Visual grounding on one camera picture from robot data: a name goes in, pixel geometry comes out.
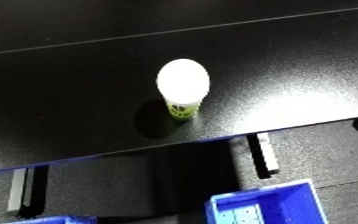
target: black table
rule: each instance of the black table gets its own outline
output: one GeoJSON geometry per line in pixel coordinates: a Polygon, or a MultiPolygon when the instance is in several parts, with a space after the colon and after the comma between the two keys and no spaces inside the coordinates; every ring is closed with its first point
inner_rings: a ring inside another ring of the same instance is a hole
{"type": "Polygon", "coordinates": [[[358,10],[0,53],[0,170],[358,117],[358,10]],[[210,73],[171,119],[159,69],[210,73]]]}

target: paper cup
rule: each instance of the paper cup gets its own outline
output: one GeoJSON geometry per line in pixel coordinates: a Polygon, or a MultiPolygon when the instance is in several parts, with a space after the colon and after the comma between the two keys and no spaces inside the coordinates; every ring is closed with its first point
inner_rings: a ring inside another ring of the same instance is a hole
{"type": "Polygon", "coordinates": [[[190,59],[169,62],[157,77],[157,87],[165,98],[170,114],[180,121],[189,120],[197,114],[209,86],[205,68],[190,59]]]}

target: black surface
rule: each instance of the black surface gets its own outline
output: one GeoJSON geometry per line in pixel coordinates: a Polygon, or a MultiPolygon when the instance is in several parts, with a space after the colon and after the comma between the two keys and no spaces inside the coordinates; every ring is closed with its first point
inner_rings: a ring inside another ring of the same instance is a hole
{"type": "Polygon", "coordinates": [[[318,188],[358,182],[358,131],[352,121],[269,134],[280,173],[260,180],[250,152],[233,150],[240,183],[254,188],[311,178],[318,188]]]}
{"type": "Polygon", "coordinates": [[[330,223],[358,223],[358,183],[327,187],[317,193],[330,223]]]}
{"type": "MultiPolygon", "coordinates": [[[[234,153],[233,156],[239,159],[236,164],[239,180],[244,188],[312,178],[318,187],[317,192],[330,223],[358,223],[358,132],[353,129],[352,122],[279,131],[271,134],[271,142],[276,149],[282,171],[274,175],[273,179],[259,180],[252,160],[245,158],[250,154],[234,153]]],[[[225,170],[225,167],[217,166],[214,162],[216,160],[222,160],[222,162],[224,160],[223,164],[226,168],[232,166],[227,158],[229,150],[224,144],[222,145],[222,142],[206,147],[198,146],[200,148],[192,145],[190,148],[170,147],[168,150],[157,150],[165,155],[172,151],[171,156],[178,157],[176,163],[165,162],[165,165],[170,164],[165,166],[168,171],[162,169],[164,167],[162,160],[159,165],[156,164],[157,158],[164,159],[167,156],[157,156],[157,154],[150,156],[155,150],[51,166],[44,215],[74,213],[97,214],[104,217],[110,215],[145,217],[146,219],[128,222],[131,224],[203,223],[202,210],[148,218],[167,214],[165,213],[167,210],[158,213],[157,211],[161,210],[156,209],[157,207],[173,208],[172,203],[168,202],[178,198],[175,197],[175,193],[179,192],[172,190],[172,186],[175,185],[168,184],[173,179],[176,179],[176,183],[182,183],[182,186],[186,186],[185,183],[187,186],[194,186],[199,192],[197,197],[201,198],[204,197],[204,192],[211,190],[207,183],[213,183],[213,181],[205,181],[204,178],[211,178],[209,180],[214,178],[213,175],[202,176],[201,173],[205,173],[207,168],[211,168],[212,172],[219,169],[225,170]],[[170,173],[170,170],[179,171],[183,169],[183,165],[185,165],[185,170],[195,172],[186,171],[181,176],[174,176],[173,179],[172,177],[156,178],[166,176],[164,174],[170,173]],[[197,183],[204,184],[192,185],[194,179],[197,183]],[[155,187],[158,182],[162,184],[160,186],[165,186],[164,192],[168,193],[165,196],[170,200],[165,200],[165,202],[157,200],[155,187]]],[[[233,175],[231,172],[227,170],[218,173],[227,177],[228,173],[233,175]]],[[[5,215],[11,178],[11,172],[0,173],[0,223],[14,220],[5,215]]],[[[223,191],[224,187],[228,187],[225,183],[229,182],[227,180],[220,182],[222,184],[220,189],[223,191]]]]}
{"type": "Polygon", "coordinates": [[[0,169],[354,117],[358,10],[0,55],[0,169]],[[176,58],[212,82],[182,125],[155,103],[176,58]]]}
{"type": "Polygon", "coordinates": [[[0,51],[358,7],[353,0],[0,1],[0,51]]]}

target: white cup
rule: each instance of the white cup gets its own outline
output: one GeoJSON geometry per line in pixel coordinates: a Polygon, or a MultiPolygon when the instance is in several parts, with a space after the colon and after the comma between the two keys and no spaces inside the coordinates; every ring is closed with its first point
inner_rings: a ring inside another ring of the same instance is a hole
{"type": "Polygon", "coordinates": [[[190,59],[177,59],[166,64],[157,77],[157,87],[173,118],[193,118],[209,92],[209,76],[205,68],[190,59]]]}

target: white lid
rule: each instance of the white lid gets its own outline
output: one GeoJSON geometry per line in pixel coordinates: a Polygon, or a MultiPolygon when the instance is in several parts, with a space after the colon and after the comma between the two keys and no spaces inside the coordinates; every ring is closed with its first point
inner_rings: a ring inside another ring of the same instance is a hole
{"type": "Polygon", "coordinates": [[[182,105],[201,101],[208,94],[209,85],[205,68],[190,59],[169,62],[157,77],[157,87],[164,98],[182,105]]]}

